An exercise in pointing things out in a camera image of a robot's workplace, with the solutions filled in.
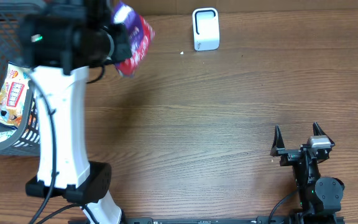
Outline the dark grey plastic basket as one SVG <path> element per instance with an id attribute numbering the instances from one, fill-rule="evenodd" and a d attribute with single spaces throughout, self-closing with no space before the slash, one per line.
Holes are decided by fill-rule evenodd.
<path id="1" fill-rule="evenodd" d="M 44 1 L 38 0 L 0 1 L 0 105 L 2 89 L 7 85 L 8 64 L 19 62 L 21 57 L 17 37 L 19 24 L 24 16 L 40 12 L 45 5 Z M 32 86 L 25 87 L 22 96 L 25 101 L 21 104 L 23 112 L 19 115 L 19 124 L 0 122 L 0 155 L 38 156 L 40 153 L 37 107 Z"/>

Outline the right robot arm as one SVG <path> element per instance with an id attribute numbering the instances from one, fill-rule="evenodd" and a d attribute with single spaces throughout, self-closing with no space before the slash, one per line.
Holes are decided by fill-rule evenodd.
<path id="1" fill-rule="evenodd" d="M 334 146 L 317 122 L 313 123 L 313 135 L 299 149 L 286 149 L 280 127 L 275 127 L 270 155 L 279 157 L 281 166 L 292 167 L 296 190 L 276 204 L 269 220 L 283 202 L 298 194 L 301 208 L 294 210 L 285 223 L 339 223 L 336 213 L 341 210 L 344 183 L 338 178 L 323 177 L 318 168 L 329 159 Z"/>

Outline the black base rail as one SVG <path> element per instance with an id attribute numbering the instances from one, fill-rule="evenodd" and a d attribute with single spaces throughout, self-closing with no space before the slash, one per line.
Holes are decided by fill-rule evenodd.
<path id="1" fill-rule="evenodd" d="M 85 224 L 91 223 L 87 218 L 78 220 L 69 220 L 69 224 Z M 224 218 L 224 219 L 153 219 L 153 218 L 126 218 L 128 224 L 264 224 L 268 223 L 268 216 L 259 216 L 256 218 Z M 271 222 L 273 224 L 295 223 L 290 222 L 288 217 L 277 216 L 273 217 Z M 343 217 L 337 217 L 339 224 L 345 224 Z"/>

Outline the white barcode scanner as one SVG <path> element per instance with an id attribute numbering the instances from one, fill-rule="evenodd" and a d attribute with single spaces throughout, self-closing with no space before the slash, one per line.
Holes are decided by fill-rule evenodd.
<path id="1" fill-rule="evenodd" d="M 194 49 L 216 50 L 220 44 L 219 14 L 213 7 L 195 9 L 192 13 Z"/>

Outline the purple red pad package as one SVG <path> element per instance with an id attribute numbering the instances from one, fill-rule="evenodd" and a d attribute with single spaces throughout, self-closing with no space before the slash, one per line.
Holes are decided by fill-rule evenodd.
<path id="1" fill-rule="evenodd" d="M 131 46 L 131 57 L 116 63 L 116 70 L 122 77 L 133 77 L 149 50 L 155 31 L 140 14 L 122 1 L 119 1 L 114 8 L 112 22 L 125 25 Z"/>

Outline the yellow snack bag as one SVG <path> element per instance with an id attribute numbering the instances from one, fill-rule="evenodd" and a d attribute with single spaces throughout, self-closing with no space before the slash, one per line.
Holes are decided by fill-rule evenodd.
<path id="1" fill-rule="evenodd" d="M 31 69 L 9 62 L 0 91 L 0 123 L 18 128 L 22 121 L 25 98 L 29 89 Z"/>

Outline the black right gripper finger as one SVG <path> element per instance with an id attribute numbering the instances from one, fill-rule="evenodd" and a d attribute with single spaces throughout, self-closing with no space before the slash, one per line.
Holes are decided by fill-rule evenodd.
<path id="1" fill-rule="evenodd" d="M 320 125 L 317 122 L 313 123 L 313 135 L 314 136 L 324 136 L 329 139 L 331 146 L 335 146 L 335 142 L 321 129 Z"/>
<path id="2" fill-rule="evenodd" d="M 282 138 L 281 130 L 279 125 L 275 126 L 275 134 L 273 139 L 273 144 L 270 150 L 270 155 L 272 157 L 281 156 L 285 150 L 284 141 Z"/>

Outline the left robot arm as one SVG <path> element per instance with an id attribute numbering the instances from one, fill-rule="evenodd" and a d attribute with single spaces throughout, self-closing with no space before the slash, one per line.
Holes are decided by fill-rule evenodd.
<path id="1" fill-rule="evenodd" d="M 113 23 L 108 1 L 51 1 L 25 16 L 18 37 L 40 133 L 39 168 L 26 194 L 45 202 L 63 197 L 88 223 L 124 223 L 109 191 L 110 164 L 86 153 L 85 91 L 91 68 L 131 56 L 125 25 Z"/>

